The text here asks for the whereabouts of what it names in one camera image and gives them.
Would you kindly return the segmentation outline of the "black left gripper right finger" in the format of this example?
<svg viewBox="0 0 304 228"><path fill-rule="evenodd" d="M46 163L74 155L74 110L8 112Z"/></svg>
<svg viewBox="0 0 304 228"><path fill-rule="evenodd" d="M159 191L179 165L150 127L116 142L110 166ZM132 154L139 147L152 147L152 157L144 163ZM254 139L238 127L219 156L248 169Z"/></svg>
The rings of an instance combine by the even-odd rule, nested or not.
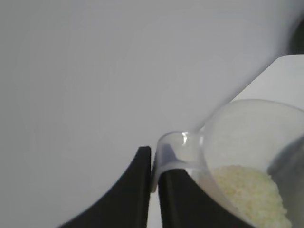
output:
<svg viewBox="0 0 304 228"><path fill-rule="evenodd" d="M209 197L185 170L160 176L158 193L164 228L250 228Z"/></svg>

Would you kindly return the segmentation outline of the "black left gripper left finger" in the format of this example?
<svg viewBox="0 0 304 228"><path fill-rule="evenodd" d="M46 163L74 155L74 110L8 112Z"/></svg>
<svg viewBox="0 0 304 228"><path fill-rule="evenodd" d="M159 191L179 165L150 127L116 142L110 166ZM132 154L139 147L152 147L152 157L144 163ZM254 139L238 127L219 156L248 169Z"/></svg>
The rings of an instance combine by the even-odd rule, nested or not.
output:
<svg viewBox="0 0 304 228"><path fill-rule="evenodd" d="M62 228L145 228L150 201L151 148L139 147L132 162L95 204Z"/></svg>

